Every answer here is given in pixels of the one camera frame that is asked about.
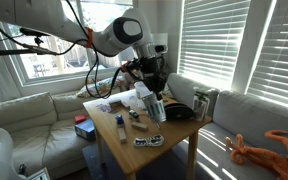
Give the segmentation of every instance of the window blind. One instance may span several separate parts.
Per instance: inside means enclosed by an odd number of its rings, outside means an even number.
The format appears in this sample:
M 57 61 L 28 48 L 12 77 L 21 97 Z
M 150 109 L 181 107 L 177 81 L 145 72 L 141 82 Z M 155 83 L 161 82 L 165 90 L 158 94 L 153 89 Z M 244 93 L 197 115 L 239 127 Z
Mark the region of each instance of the window blind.
M 278 0 L 247 94 L 288 106 L 288 0 Z
M 230 88 L 249 0 L 185 0 L 178 73 Z

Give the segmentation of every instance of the window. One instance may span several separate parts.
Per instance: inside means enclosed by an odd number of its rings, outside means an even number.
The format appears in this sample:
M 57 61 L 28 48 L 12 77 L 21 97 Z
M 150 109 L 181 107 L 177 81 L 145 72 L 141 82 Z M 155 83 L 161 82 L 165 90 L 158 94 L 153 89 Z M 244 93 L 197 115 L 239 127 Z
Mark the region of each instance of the window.
M 250 0 L 184 4 L 178 73 L 229 89 Z
M 80 20 L 85 26 L 91 27 L 94 31 L 102 31 L 114 19 L 122 16 L 123 13 L 132 7 L 132 1 L 122 1 L 118 3 L 109 3 L 106 1 L 82 0 L 71 2 L 77 15 L 83 15 Z M 68 6 L 67 2 L 62 0 L 62 7 L 66 16 L 76 22 L 76 19 Z M 12 36 L 20 35 L 18 26 L 8 24 L 8 29 Z M 20 36 L 16 40 L 22 43 L 36 45 L 35 37 Z M 56 52 L 64 52 L 72 43 L 61 40 L 54 36 L 44 36 L 41 38 L 44 43 L 41 47 L 50 49 Z M 127 54 L 127 57 L 134 57 L 133 51 L 127 50 L 122 54 Z M 83 46 L 75 45 L 68 53 L 62 56 L 52 55 L 36 55 L 36 54 L 21 54 L 20 60 L 17 61 L 17 69 L 22 72 L 24 81 L 32 81 L 45 77 L 58 77 L 58 75 L 78 74 L 79 72 L 88 71 L 95 63 L 95 53 L 91 49 L 85 49 Z M 99 54 L 99 64 L 101 69 L 118 67 L 121 65 L 121 55 L 107 58 Z
M 288 0 L 278 0 L 247 94 L 288 106 Z

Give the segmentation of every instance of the orange toy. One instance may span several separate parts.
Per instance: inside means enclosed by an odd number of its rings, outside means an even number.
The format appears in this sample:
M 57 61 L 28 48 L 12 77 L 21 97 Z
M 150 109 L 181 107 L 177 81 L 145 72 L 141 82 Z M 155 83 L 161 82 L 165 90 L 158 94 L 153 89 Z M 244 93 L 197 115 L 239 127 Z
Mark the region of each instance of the orange toy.
M 288 138 L 275 135 L 277 133 L 287 133 L 284 130 L 270 130 L 265 133 L 265 137 L 283 143 L 288 150 Z M 237 145 L 233 144 L 231 139 L 226 137 L 226 142 L 233 148 L 231 158 L 237 164 L 243 164 L 244 158 L 261 166 L 273 169 L 280 177 L 279 180 L 288 180 L 288 156 L 283 157 L 273 151 L 245 146 L 242 135 L 236 135 Z

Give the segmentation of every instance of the box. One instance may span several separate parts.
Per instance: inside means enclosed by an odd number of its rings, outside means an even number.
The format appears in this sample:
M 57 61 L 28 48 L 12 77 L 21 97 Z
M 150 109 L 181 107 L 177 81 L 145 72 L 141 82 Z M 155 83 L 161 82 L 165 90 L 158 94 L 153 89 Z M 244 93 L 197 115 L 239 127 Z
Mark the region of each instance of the box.
M 79 123 L 81 123 L 81 122 L 83 122 L 85 120 L 86 120 L 86 117 L 85 117 L 84 114 L 77 115 L 74 118 L 75 124 L 79 124 Z
M 87 119 L 79 124 L 75 125 L 75 132 L 76 135 L 88 140 L 88 141 L 95 141 L 95 129 L 94 124 L 91 119 Z

